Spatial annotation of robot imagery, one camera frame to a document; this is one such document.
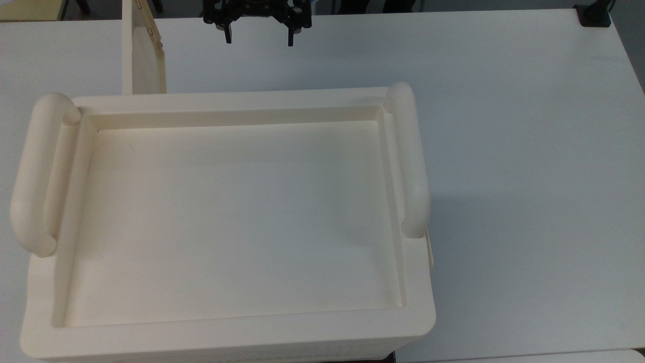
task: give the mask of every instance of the black clamp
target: black clamp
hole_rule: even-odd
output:
[[[302,28],[312,27],[312,4],[310,0],[203,0],[204,23],[215,24],[224,31],[226,42],[231,43],[231,23],[242,16],[273,17],[289,29],[289,47],[293,46],[293,35]]]
[[[591,5],[574,5],[578,11],[580,25],[593,28],[609,28],[611,18],[609,12],[613,8],[615,0],[597,0]]]

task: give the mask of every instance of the white table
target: white table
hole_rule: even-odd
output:
[[[645,358],[634,350],[620,350],[465,359],[459,363],[645,363]]]
[[[433,190],[437,323],[402,363],[645,346],[645,97],[613,28],[573,10],[158,22],[169,92],[370,87],[417,95]],[[48,91],[121,91],[120,23],[0,24],[0,357],[28,253],[8,206]]]

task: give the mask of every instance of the plastic tray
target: plastic tray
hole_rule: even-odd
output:
[[[31,357],[383,358],[435,320],[404,83],[49,94],[11,212]]]

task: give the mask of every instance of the tray handle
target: tray handle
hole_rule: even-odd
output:
[[[405,82],[394,83],[383,105],[392,114],[403,175],[405,215],[401,231],[408,238],[424,236],[430,220],[430,183],[421,145],[414,93]]]
[[[11,226],[18,242],[38,257],[56,250],[56,239],[45,232],[45,198],[61,124],[75,125],[81,112],[67,96],[52,92],[34,105],[11,199]]]

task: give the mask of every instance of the tray bottom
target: tray bottom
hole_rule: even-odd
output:
[[[65,326],[401,306],[376,121],[101,130]]]

